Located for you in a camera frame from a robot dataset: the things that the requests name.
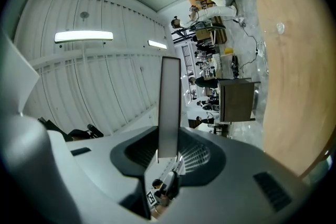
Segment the white corrugated wall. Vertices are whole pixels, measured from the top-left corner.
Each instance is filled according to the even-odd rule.
[[[85,29],[111,31],[114,39],[54,42],[56,32]],[[167,51],[149,47],[149,39],[167,45],[164,27],[112,2],[30,0],[15,44],[41,77],[24,112],[66,133],[89,123],[105,135],[127,129],[158,103]]]

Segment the desk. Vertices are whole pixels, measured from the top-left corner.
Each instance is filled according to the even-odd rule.
[[[335,22],[324,0],[257,0],[257,6],[269,60],[264,149],[303,177],[335,134]],[[282,35],[277,23],[285,25]]]

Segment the vent grille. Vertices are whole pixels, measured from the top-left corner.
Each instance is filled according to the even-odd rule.
[[[274,178],[266,172],[253,176],[266,198],[273,206],[276,212],[286,207],[292,202],[292,199],[285,193]]]

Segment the wall light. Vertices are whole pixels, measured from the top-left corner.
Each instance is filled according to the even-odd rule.
[[[161,49],[167,49],[167,46],[165,44],[161,44],[155,41],[148,40],[148,45],[152,47],[158,47]]]
[[[112,32],[106,31],[66,31],[55,34],[55,43],[82,40],[112,40]]]

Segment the wooden tabletop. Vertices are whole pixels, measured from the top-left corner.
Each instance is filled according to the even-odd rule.
[[[324,0],[257,0],[257,6],[269,63],[264,149],[303,177],[335,134],[335,22]]]

